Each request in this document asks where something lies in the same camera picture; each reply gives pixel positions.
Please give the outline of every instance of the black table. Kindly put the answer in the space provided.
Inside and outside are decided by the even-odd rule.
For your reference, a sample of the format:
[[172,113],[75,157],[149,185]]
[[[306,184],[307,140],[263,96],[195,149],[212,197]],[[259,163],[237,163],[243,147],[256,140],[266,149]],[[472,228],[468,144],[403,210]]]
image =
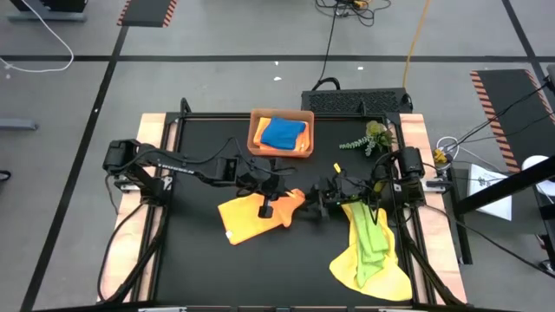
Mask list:
[[[317,120],[315,151],[308,159],[284,159],[298,172],[286,178],[289,188],[308,191],[319,176],[330,177],[333,164],[368,178],[379,153],[342,151],[338,145],[364,134],[366,119]],[[186,120],[177,147],[199,158],[212,155],[229,137],[246,146],[249,121],[242,118]],[[236,154],[230,145],[223,156]],[[349,223],[336,214],[328,223],[293,219],[242,244],[230,245],[217,206],[235,198],[235,188],[216,189],[196,178],[175,175],[168,209],[165,242],[155,266],[153,299],[162,304],[218,306],[396,306],[348,289],[329,270],[330,262],[348,247]],[[396,237],[400,267],[407,272]]]

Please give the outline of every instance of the green leaves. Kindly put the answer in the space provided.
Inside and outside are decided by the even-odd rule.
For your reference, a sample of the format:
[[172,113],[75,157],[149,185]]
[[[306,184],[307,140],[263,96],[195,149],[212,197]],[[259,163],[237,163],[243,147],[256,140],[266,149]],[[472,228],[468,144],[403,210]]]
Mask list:
[[364,146],[368,142],[369,142],[369,137],[365,136],[365,137],[362,137],[362,138],[360,138],[360,139],[358,139],[354,142],[341,144],[339,146],[339,149],[354,149],[354,148]]
[[354,142],[341,144],[340,149],[355,149],[365,147],[364,153],[370,156],[374,148],[377,146],[380,152],[384,147],[391,146],[393,143],[393,133],[389,131],[383,124],[372,120],[366,124],[366,136]]

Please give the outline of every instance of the yellow towel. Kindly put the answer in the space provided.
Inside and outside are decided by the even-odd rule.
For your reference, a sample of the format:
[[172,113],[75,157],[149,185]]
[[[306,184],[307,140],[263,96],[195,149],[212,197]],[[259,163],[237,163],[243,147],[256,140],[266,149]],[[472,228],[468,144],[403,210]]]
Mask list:
[[258,217],[258,209],[264,203],[264,196],[257,193],[219,205],[219,215],[224,222],[225,235],[230,244],[242,243],[279,225],[289,227],[293,212],[304,202],[304,193],[294,189],[287,192],[287,195],[270,202],[274,210],[271,218]]
[[358,236],[355,220],[349,204],[342,205],[342,208],[350,222],[349,247],[330,263],[330,271],[333,276],[343,285],[364,295],[390,301],[403,301],[412,298],[410,280],[405,272],[397,266],[395,237],[388,227],[388,217],[382,208],[378,211],[378,222],[382,227],[383,235],[388,240],[389,250],[383,260],[383,269],[369,278],[362,288],[358,287],[356,283],[356,241]]

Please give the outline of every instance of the wooden platform edge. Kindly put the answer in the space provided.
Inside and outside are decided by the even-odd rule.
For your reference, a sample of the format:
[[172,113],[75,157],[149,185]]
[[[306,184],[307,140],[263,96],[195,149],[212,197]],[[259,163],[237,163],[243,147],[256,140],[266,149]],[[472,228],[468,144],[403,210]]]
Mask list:
[[[405,145],[419,148],[422,161],[427,164],[433,164],[434,158],[429,144],[424,116],[421,114],[401,114],[401,129]],[[424,166],[424,168],[426,170],[426,178],[435,177],[433,168],[428,166]],[[441,194],[427,193],[426,202],[428,205],[445,211]],[[460,276],[459,263],[455,254],[447,218],[445,215],[426,207],[420,207],[418,212],[430,265],[451,292],[459,300],[466,302],[467,295],[462,277]],[[435,297],[438,303],[442,303],[437,294]]]
[[[140,119],[139,131],[137,132],[137,140],[141,143],[149,143],[154,146],[160,146],[164,121],[166,114],[143,114]],[[154,168],[147,168],[148,173],[154,175]],[[140,202],[140,194],[138,192],[130,192],[121,196],[120,210],[116,219],[117,226],[122,219],[131,213]],[[129,271],[135,266],[139,256],[140,242],[142,233],[145,228],[147,218],[147,207],[143,206],[132,218],[130,218],[120,231],[115,235],[112,246],[108,253],[106,266],[102,274],[101,292],[104,297],[108,298],[120,287],[125,280]],[[152,259],[143,273],[143,284],[145,280],[150,281],[150,272],[152,270]]]

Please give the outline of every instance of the white cable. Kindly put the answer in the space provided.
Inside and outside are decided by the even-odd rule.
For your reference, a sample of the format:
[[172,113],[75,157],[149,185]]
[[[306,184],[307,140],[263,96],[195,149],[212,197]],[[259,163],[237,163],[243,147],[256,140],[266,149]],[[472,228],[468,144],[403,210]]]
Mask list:
[[[448,145],[445,145],[445,146],[440,146],[440,143],[441,143],[443,140],[453,140],[453,144],[448,144]],[[446,147],[449,147],[449,146],[455,146],[454,148],[457,149],[457,151],[454,153],[454,156],[453,156],[453,160],[454,160],[454,159],[457,158],[457,155],[459,155],[459,149],[460,149],[459,141],[457,140],[457,138],[451,137],[451,136],[446,136],[446,137],[443,137],[443,138],[437,140],[437,143],[435,143],[435,148],[440,149],[440,150],[442,150],[442,151],[445,151],[444,153],[447,153],[447,152],[450,152],[451,150],[453,150],[453,148],[449,148],[449,149],[445,150],[445,148],[446,148]]]
[[[440,143],[441,143],[443,140],[452,140],[453,143],[452,143],[452,144],[447,144],[447,145],[445,145],[445,146],[440,146]],[[466,148],[460,146],[459,141],[458,141],[457,138],[455,138],[455,137],[452,137],[452,136],[445,136],[445,137],[439,139],[439,140],[437,141],[437,143],[435,144],[435,148],[438,148],[438,149],[442,150],[444,153],[449,153],[449,152],[452,151],[453,149],[456,149],[455,152],[454,152],[454,156],[453,156],[453,160],[452,160],[452,161],[454,161],[454,160],[457,158],[457,155],[459,155],[459,150],[463,150],[463,151],[465,151],[465,152],[467,152],[467,153],[473,155],[475,158],[477,158],[477,159],[483,161],[485,164],[490,165],[492,168],[495,168],[498,172],[502,172],[502,170],[499,169],[496,165],[490,163],[489,161],[487,161],[487,160],[481,158],[480,156],[476,155],[475,153],[472,153],[472,152],[470,152],[469,150],[467,150]],[[451,164],[447,164],[446,166],[444,166],[444,167],[442,167],[442,168],[440,168],[440,169],[441,169],[441,170],[443,170],[443,169],[448,169],[448,168],[450,167],[450,165],[451,165]]]
[[468,151],[466,148],[464,148],[464,147],[461,146],[460,149],[463,150],[463,151],[465,151],[465,152],[467,152],[467,153],[469,153],[469,154],[471,154],[471,155],[473,155],[475,158],[477,158],[477,159],[483,161],[485,164],[488,164],[488,165],[490,165],[491,167],[497,169],[498,172],[503,172],[503,171],[502,171],[501,169],[499,169],[496,165],[494,165],[494,164],[492,164],[491,162],[489,162],[489,161],[487,161],[487,160],[481,158],[480,156],[476,155],[475,153],[472,153],[472,152]]
[[36,74],[40,74],[40,73],[49,73],[49,72],[58,72],[58,71],[64,71],[66,69],[68,69],[69,65],[71,65],[71,63],[73,62],[74,59],[74,55],[73,55],[73,51],[71,50],[71,48],[68,46],[68,44],[66,44],[59,35],[57,35],[54,30],[52,30],[42,19],[42,17],[36,13],[35,9],[33,9],[28,3],[25,2],[25,0],[21,0],[21,2],[23,2],[23,4],[25,4],[33,13],[35,13],[36,17],[38,17],[38,19],[42,22],[42,24],[44,24],[44,27],[46,27],[46,29],[48,29],[50,31],[50,33],[52,33],[52,35],[54,35],[54,37],[56,37],[69,51],[69,53],[71,54],[71,59],[69,60],[68,64],[62,68],[54,68],[54,69],[38,69],[38,70],[34,70],[34,69],[25,69],[25,68],[19,68],[14,66],[13,64],[10,64],[8,62],[6,62],[4,59],[2,59],[2,57],[0,57],[0,61],[2,63],[4,63],[4,65],[6,65],[7,69],[13,68],[15,70],[19,70],[21,72],[24,73],[36,73]]

